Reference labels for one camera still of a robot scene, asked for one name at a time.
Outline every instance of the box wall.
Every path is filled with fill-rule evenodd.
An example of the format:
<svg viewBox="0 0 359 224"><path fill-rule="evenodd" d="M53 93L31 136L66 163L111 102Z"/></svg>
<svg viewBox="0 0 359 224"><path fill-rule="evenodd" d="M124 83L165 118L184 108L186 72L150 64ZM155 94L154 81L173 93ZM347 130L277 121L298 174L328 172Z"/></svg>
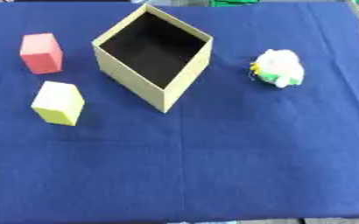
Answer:
<svg viewBox="0 0 359 224"><path fill-rule="evenodd" d="M104 32L101 36L96 38L93 41L94 46L99 46L103 44L105 41L113 37L116 33L120 32L123 28L125 28L127 25L132 23L134 20L136 20L138 17L143 15L146 12L147 5L144 4L143 6L139 7L135 11L133 11L129 16L115 24L113 27L111 27L108 31Z"/></svg>
<svg viewBox="0 0 359 224"><path fill-rule="evenodd" d="M213 39L211 38L165 88L164 113L181 97L209 64Z"/></svg>
<svg viewBox="0 0 359 224"><path fill-rule="evenodd" d="M150 12L151 14L165 20L166 22L168 22L169 24L171 25L175 25L177 27L179 27L180 29L182 29L183 31L185 32L188 32L192 35L194 35L195 37L197 37L198 39L202 39L204 41L209 41L211 39L211 36L209 36L208 34L206 34L205 32L203 31L200 31L194 27L192 27L191 25L189 24L186 24L180 20L178 20L177 18L165 13L164 11L162 10L159 10L155 7L152 7L150 5L146 5L146 10L148 12Z"/></svg>
<svg viewBox="0 0 359 224"><path fill-rule="evenodd" d="M103 49L94 46L100 69L160 111L164 109L163 90L156 87Z"/></svg>

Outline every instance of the box rim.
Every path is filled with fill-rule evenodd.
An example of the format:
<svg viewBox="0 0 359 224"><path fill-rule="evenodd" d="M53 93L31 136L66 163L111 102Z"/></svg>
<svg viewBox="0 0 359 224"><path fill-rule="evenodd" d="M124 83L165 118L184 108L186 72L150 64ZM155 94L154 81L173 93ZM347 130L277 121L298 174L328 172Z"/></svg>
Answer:
<svg viewBox="0 0 359 224"><path fill-rule="evenodd" d="M133 18L130 23L133 23L137 18L141 17L141 16L144 15L146 12L148 12L148 13L151 13L152 15L154 15L154 16L156 16L156 17L162 19L162 20L165 20L167 23L169 23L169 24L171 24L171 25L174 25L174 26L180 28L182 31L191 34L191 35L194 36L195 38L201 39L202 41L205 42L204 45L200 48L200 50L199 50L196 54L194 54L194 55L192 56L192 58L181 68L181 70L180 70L178 73L175 74L174 78L165 86L165 88L161 88L161 87L159 87L158 85L156 85L155 83L153 83L153 82L151 82L150 80L146 79L143 75L141 75L140 73L138 73L138 72L136 72L135 70L133 70L133 68L131 68L131 67L125 65L121 60L117 59L116 57L114 57L114 56L111 55L110 53L106 52L103 48L101 48L101 45L102 45L102 44L104 44L104 43L105 43L106 41L108 41L110 38L112 38L112 37L115 36L117 33L119 33L122 29L124 29L125 27L127 27L128 24L127 24L126 26L124 26L123 28L119 29L116 33L114 33L114 34L112 34L112 35L110 35L110 36L108 36L108 37L104 37L104 36L108 35L110 32L112 32L113 30L115 30L115 29L120 25L120 23L121 23L122 21L124 21L126 18L130 18L132 15L135 15L135 14L139 13L139 11L142 11L142 13L140 13L140 14L137 15L135 18ZM195 31L195 32L200 33L202 36L205 37L205 39L199 38L199 37L195 36L194 34L192 34L192 33L188 32L188 31L184 30L183 27L180 27L180 26L177 26L177 25L173 24L172 21L168 21L167 19L164 19L164 18L160 17L159 15L157 15L158 13L156 13L156 12L158 12L158 13L160 13L160 14L164 14L166 17L169 17L169 18L171 18L171 19L173 19L173 20L175 20L175 21L178 21L181 25L184 25L185 27L187 27L187 28L189 28L189 29L191 29L191 30L193 30L193 31ZM178 18L176 18L176 17L174 17L174 16L172 16L172 15L170 15L170 14L168 14L168 13L166 13L166 12L164 12L164 11L162 11L162 10L156 8L156 7L154 7L154 6L151 6L151 5L147 4L147 3L144 3L142 6L138 7L138 8L137 8L136 10L134 10L131 14L129 14L127 17L123 18L123 19L120 20L117 24L114 24L114 25L113 25L111 28L109 28L107 31L105 31L104 33L102 33L101 35L99 35L97 38L95 38L95 39L92 41L92 45L93 45L93 47L96 47L96 48L98 48L99 50L101 50L102 52L104 52L105 54L109 55L110 58L112 58L112 59L118 61L122 66L124 66L124 67L130 69L132 72L134 72L135 74L137 74L140 78L142 78L143 80L147 81L147 83L149 83L150 85L153 85L155 88L157 88L159 91L163 92L163 94L164 94L164 93L165 93L165 90L167 89L167 87L169 87L173 82L175 82L175 80L176 80L177 77L178 77L178 74L180 74L180 73L189 65L189 63L192 61L192 59L193 59L198 53L200 53L200 51L201 51L202 49L204 49L204 47L206 47L207 43L212 42L213 39L214 39L214 38L213 38L211 35L205 33L204 31L201 31L201 30L199 30L199 29L197 29L197 28L191 26L190 24L187 24L187 23L185 23L184 21L182 21L182 20L180 20L180 19L178 19Z"/></svg>
<svg viewBox="0 0 359 224"><path fill-rule="evenodd" d="M144 81L146 81L149 85L153 85L155 88L157 88L159 91L164 92L164 89L162 89L161 87L158 87L157 85L155 85L154 83L152 83L150 80L147 80L143 75L139 74L138 72L136 72L135 70L133 70L131 67L125 65L121 60L117 59L116 57L114 57L113 55L109 54L108 52L106 52L104 49L102 49L100 46L96 46L94 45L94 47L96 47L97 49L101 50L103 53L105 53L106 55L110 56L110 58L112 58L113 60L116 60L119 64L121 64L121 66L126 67L128 69L130 69L133 73L137 74L139 78L143 79Z"/></svg>

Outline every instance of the white toy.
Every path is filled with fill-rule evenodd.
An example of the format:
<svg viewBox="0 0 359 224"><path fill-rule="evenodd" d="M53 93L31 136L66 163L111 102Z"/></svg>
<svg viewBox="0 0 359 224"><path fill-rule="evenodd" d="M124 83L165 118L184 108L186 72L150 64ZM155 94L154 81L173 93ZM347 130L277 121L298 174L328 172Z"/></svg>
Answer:
<svg viewBox="0 0 359 224"><path fill-rule="evenodd" d="M251 63L250 70L262 81L274 84L278 88L300 85L305 70L295 52L290 50L268 50Z"/></svg>

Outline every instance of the toy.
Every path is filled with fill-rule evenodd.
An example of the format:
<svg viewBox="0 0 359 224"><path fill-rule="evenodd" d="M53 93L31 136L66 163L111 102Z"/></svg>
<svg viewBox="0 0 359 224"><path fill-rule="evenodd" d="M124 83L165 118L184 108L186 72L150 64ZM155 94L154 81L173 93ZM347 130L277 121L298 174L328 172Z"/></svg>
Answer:
<svg viewBox="0 0 359 224"><path fill-rule="evenodd" d="M251 63L252 71L260 80L274 84L278 88L300 85L305 71L297 54L290 50L268 50Z"/></svg>
<svg viewBox="0 0 359 224"><path fill-rule="evenodd" d="M33 74L61 71L62 51L51 33L25 35L20 57Z"/></svg>
<svg viewBox="0 0 359 224"><path fill-rule="evenodd" d="M47 123L74 126L84 100L73 84L45 81L32 103L32 108Z"/></svg>

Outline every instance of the box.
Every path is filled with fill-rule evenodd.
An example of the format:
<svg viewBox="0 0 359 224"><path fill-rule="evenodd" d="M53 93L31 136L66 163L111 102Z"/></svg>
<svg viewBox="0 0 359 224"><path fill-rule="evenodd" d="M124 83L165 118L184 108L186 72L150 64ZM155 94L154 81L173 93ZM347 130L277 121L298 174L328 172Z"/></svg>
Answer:
<svg viewBox="0 0 359 224"><path fill-rule="evenodd" d="M209 63L213 38L148 4L93 41L100 69L163 113Z"/></svg>
<svg viewBox="0 0 359 224"><path fill-rule="evenodd" d="M33 74L61 71L62 51L52 33L24 35L20 57Z"/></svg>
<svg viewBox="0 0 359 224"><path fill-rule="evenodd" d="M47 123L75 126L84 100L73 84L45 81L31 107Z"/></svg>

